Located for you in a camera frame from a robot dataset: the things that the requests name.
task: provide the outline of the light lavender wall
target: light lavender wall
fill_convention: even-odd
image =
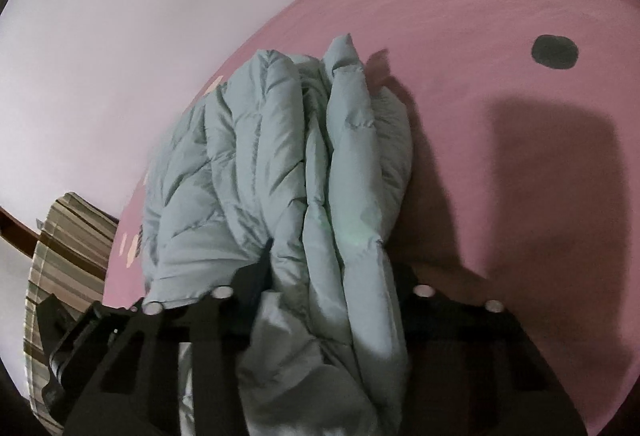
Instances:
[[[0,238],[0,358],[21,395],[27,396],[24,371],[24,296],[31,259]]]
[[[158,135],[293,0],[10,0],[0,203],[30,227],[73,190],[118,216]]]

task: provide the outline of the striped fabric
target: striped fabric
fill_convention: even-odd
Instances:
[[[35,307],[51,293],[77,318],[93,301],[102,299],[107,262],[117,221],[74,193],[56,200],[33,255],[26,297],[24,354],[31,409],[52,434],[62,427],[42,403],[49,371],[35,320]]]

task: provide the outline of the painted pink wall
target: painted pink wall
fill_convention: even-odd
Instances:
[[[410,111],[392,262],[506,304],[597,434],[640,372],[640,0],[296,0],[212,79],[259,48],[320,56],[347,31],[367,67],[386,58]],[[543,34],[575,42],[572,68],[534,61]],[[110,305],[142,294],[143,187],[114,241]]]
[[[160,133],[293,0],[10,0],[0,204],[35,228],[73,190],[119,216]]]

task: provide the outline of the beige paint spot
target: beige paint spot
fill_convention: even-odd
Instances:
[[[124,252],[124,244],[127,242],[127,233],[124,233],[122,236],[122,241],[120,242],[120,255]]]
[[[129,247],[129,253],[127,254],[127,268],[129,268],[131,266],[131,263],[133,263],[133,260],[136,259],[136,250],[138,249],[139,237],[140,235],[136,234],[131,240],[131,246]]]
[[[206,92],[204,92],[204,95],[206,95],[207,93],[212,92],[214,89],[216,89],[218,87],[218,84],[220,84],[220,82],[222,81],[222,75],[220,75],[219,77],[217,77],[216,80],[214,80],[209,87],[207,88]]]

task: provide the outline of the wooden trim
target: wooden trim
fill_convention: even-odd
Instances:
[[[8,241],[25,256],[33,258],[39,236],[2,207],[0,207],[0,237]]]

